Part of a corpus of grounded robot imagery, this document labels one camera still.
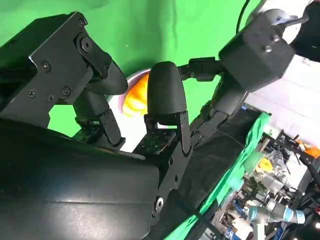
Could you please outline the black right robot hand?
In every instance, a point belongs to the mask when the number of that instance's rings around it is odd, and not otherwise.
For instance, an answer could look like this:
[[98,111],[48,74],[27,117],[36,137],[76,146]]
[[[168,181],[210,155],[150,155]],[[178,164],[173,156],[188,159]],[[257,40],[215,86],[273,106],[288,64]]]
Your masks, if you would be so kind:
[[157,63],[132,153],[107,96],[128,82],[80,12],[38,18],[0,48],[0,237],[141,240],[190,160],[182,77]]

